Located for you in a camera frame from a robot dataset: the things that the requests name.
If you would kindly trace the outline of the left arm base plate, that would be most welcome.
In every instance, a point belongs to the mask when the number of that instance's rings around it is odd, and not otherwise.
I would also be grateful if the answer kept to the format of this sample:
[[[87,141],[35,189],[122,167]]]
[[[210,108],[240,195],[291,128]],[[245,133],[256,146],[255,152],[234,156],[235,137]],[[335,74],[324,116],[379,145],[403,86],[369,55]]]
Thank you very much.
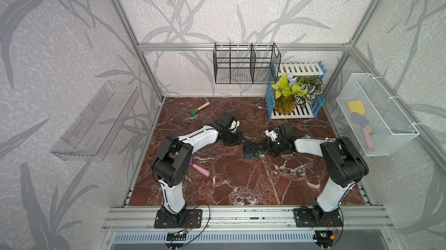
[[[179,214],[172,214],[162,207],[158,210],[154,222],[155,229],[200,228],[202,225],[202,209],[184,209]]]

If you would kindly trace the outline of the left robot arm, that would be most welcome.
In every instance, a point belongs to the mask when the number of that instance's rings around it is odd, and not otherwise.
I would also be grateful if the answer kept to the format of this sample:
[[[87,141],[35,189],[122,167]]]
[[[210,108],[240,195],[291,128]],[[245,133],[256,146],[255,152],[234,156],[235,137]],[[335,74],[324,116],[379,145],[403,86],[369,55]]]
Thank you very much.
[[[192,154],[218,140],[224,140],[227,144],[242,144],[243,133],[238,130],[239,125],[239,120],[225,112],[215,123],[204,125],[197,131],[165,138],[152,162],[151,170],[163,192],[162,214],[169,221],[179,225],[185,220],[187,204],[182,182],[192,162]]]

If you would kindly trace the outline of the teal alarm clock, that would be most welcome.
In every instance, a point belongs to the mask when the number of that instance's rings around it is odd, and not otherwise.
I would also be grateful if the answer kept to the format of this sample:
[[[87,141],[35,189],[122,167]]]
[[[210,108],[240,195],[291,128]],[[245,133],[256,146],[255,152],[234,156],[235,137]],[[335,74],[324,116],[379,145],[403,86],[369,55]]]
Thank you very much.
[[[243,143],[243,157],[245,159],[258,158],[260,156],[259,146],[256,142],[245,141]]]

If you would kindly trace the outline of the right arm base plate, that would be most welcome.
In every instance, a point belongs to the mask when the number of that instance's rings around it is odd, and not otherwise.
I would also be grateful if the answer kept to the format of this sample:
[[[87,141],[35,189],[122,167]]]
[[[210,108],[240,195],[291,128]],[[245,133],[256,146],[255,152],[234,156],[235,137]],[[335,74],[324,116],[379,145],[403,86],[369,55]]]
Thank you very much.
[[[342,227],[343,220],[340,209],[324,212],[318,207],[302,206],[293,209],[293,216],[297,227]]]

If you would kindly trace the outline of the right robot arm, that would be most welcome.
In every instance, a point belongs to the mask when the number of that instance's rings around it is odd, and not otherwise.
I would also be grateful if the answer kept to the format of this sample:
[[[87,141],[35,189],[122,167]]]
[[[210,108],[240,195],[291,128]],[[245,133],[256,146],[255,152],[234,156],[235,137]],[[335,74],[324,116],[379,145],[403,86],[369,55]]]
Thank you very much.
[[[278,157],[287,151],[316,155],[324,161],[328,181],[313,203],[310,219],[317,226],[333,223],[344,197],[369,173],[367,163],[348,137],[298,136],[288,123],[266,130],[266,138],[257,143],[254,153]]]

